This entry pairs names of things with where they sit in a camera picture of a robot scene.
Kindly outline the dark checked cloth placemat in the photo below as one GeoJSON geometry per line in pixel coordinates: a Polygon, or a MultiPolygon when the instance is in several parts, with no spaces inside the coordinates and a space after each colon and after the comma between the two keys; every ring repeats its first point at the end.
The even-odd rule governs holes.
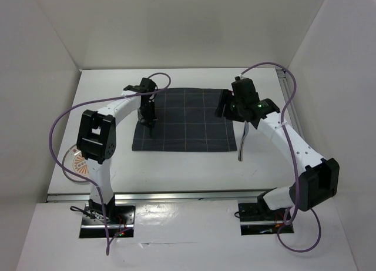
{"type": "Polygon", "coordinates": [[[152,131],[137,123],[132,150],[153,152],[235,152],[233,123],[215,115],[220,89],[171,88],[155,99],[152,131]]]}

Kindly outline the white orange patterned plate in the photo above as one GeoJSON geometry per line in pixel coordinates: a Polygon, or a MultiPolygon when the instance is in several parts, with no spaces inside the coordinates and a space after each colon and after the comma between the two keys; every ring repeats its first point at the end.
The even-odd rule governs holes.
{"type": "MultiPolygon", "coordinates": [[[[78,175],[82,175],[86,178],[89,177],[89,170],[88,166],[85,162],[85,159],[81,155],[81,151],[76,147],[76,145],[71,146],[63,156],[62,164],[64,167],[68,168],[69,170],[75,172],[78,175]]],[[[62,170],[65,178],[73,183],[77,183],[80,185],[85,185],[88,182],[82,178],[78,178],[77,176],[67,172],[66,170],[62,170]]]]}

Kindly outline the gold fork green handle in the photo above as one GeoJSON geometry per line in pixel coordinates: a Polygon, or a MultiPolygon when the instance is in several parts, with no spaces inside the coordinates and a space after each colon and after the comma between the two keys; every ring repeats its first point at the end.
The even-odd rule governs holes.
{"type": "Polygon", "coordinates": [[[149,137],[151,138],[153,136],[153,128],[155,127],[155,124],[154,123],[150,123],[148,125],[148,129],[149,129],[149,137]]]}

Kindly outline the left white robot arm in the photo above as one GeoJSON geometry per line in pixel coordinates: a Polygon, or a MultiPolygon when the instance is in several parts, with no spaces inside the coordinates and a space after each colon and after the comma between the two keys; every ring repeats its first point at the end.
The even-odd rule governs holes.
{"type": "Polygon", "coordinates": [[[139,85],[128,85],[122,97],[96,110],[82,114],[76,146],[89,170],[89,178],[96,184],[90,190],[89,208],[102,223],[110,223],[116,216],[115,195],[111,187],[111,158],[116,150],[116,127],[134,111],[142,126],[151,134],[156,124],[154,92],[157,85],[143,78],[139,85]]]}

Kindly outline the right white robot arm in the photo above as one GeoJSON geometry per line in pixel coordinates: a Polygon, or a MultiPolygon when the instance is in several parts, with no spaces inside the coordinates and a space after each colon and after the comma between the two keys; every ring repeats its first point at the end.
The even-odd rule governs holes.
{"type": "Polygon", "coordinates": [[[245,139],[252,126],[269,138],[293,167],[295,182],[291,186],[258,196],[256,212],[262,219],[270,219],[285,208],[306,212],[337,194],[338,162],[316,152],[284,120],[271,99],[261,100],[251,79],[238,76],[231,89],[222,90],[215,115],[244,124],[238,160],[243,159],[245,139]]]}

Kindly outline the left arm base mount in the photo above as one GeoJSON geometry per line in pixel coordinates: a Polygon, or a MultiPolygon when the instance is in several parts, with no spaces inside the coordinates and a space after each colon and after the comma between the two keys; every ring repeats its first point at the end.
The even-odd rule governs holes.
{"type": "MultiPolygon", "coordinates": [[[[81,239],[105,238],[104,217],[98,212],[91,211],[88,205],[79,208],[71,206],[70,210],[80,213],[82,221],[80,225],[79,237],[81,239]]],[[[108,224],[109,237],[127,238],[134,236],[135,224],[135,205],[116,206],[110,217],[106,217],[108,224]]]]}

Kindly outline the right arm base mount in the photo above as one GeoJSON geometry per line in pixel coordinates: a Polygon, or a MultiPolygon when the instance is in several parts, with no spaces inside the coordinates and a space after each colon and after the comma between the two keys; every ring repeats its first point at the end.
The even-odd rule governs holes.
{"type": "Polygon", "coordinates": [[[277,234],[285,209],[263,211],[255,199],[239,200],[234,217],[240,222],[242,236],[277,234]]]}

